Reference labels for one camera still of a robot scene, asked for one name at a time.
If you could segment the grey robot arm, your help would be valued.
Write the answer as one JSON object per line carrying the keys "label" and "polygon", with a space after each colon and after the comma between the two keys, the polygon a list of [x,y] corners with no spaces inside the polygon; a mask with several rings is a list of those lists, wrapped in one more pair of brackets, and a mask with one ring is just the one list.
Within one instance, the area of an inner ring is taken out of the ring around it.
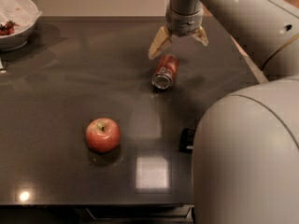
{"label": "grey robot arm", "polygon": [[206,42],[207,9],[266,77],[201,118],[192,148],[195,224],[299,224],[298,9],[284,0],[170,0],[149,57],[172,35]]}

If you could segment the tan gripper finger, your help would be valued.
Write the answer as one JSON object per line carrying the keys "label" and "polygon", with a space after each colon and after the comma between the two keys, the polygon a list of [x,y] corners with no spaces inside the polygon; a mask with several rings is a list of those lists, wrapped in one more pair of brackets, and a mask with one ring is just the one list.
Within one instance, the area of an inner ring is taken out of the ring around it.
{"label": "tan gripper finger", "polygon": [[150,60],[157,58],[164,50],[172,45],[171,36],[171,33],[165,26],[159,28],[149,47],[148,55]]}
{"label": "tan gripper finger", "polygon": [[208,45],[208,39],[206,36],[206,32],[202,26],[200,26],[198,29],[196,29],[194,33],[192,33],[192,37],[195,40],[201,42],[204,46]]}

